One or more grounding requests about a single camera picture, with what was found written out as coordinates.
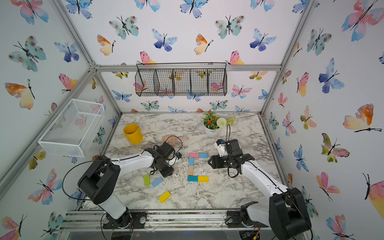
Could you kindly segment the natural wood building block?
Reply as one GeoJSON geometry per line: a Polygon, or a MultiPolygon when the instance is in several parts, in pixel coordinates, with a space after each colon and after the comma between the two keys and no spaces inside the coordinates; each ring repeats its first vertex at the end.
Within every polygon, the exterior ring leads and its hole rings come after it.
{"type": "Polygon", "coordinates": [[[188,166],[188,176],[194,175],[194,166],[188,166]]]}

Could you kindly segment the teal building block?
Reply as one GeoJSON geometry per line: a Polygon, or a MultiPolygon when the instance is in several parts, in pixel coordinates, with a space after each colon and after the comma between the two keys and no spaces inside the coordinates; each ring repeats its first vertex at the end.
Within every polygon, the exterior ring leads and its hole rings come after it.
{"type": "Polygon", "coordinates": [[[199,177],[198,176],[188,176],[188,182],[198,182],[199,177]]]}

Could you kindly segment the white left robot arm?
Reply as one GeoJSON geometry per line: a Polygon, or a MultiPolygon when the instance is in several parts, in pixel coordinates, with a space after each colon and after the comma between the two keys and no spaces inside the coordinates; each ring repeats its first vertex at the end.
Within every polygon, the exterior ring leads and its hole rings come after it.
{"type": "Polygon", "coordinates": [[[78,181],[78,187],[95,205],[100,206],[107,216],[117,222],[128,221],[128,208],[114,194],[120,177],[130,172],[151,168],[166,178],[174,173],[173,165],[182,155],[170,144],[147,148],[141,153],[110,159],[100,155],[88,167],[78,181]]]}

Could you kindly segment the light blue building block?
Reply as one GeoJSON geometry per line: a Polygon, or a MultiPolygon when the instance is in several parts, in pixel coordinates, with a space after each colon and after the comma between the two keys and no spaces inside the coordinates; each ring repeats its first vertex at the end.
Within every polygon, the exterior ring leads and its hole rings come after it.
{"type": "Polygon", "coordinates": [[[189,166],[194,166],[195,158],[189,157],[189,166]]]}

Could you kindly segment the sky blue short block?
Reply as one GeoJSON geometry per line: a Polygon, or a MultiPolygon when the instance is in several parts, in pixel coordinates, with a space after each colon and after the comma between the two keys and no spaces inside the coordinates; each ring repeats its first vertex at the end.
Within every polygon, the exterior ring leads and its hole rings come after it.
{"type": "Polygon", "coordinates": [[[207,153],[199,153],[199,158],[201,158],[201,159],[206,159],[208,157],[209,157],[209,155],[207,153]]]}

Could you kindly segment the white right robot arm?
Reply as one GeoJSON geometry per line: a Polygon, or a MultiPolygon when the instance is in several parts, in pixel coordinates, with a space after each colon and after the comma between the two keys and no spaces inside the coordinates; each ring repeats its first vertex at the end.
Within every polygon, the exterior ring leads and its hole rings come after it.
{"type": "Polygon", "coordinates": [[[237,170],[237,175],[248,178],[268,200],[265,205],[254,201],[242,205],[238,211],[227,212],[225,223],[229,228],[263,225],[270,227],[279,240],[293,239],[312,230],[300,190],[290,189],[268,174],[253,156],[243,153],[236,139],[219,139],[215,148],[218,154],[208,161],[213,169],[237,170]]]}

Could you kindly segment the pink building block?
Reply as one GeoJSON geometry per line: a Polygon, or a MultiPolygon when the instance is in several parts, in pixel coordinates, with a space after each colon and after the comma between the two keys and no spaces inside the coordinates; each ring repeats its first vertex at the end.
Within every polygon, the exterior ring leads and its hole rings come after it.
{"type": "Polygon", "coordinates": [[[190,158],[199,158],[199,153],[190,153],[190,158]]]}

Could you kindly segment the small yellow building block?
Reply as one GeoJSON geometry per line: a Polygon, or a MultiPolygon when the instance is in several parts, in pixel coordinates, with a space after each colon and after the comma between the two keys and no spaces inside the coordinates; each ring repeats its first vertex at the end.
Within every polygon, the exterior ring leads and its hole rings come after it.
{"type": "Polygon", "coordinates": [[[208,176],[198,176],[198,182],[200,183],[207,183],[209,182],[209,177],[208,176]]]}

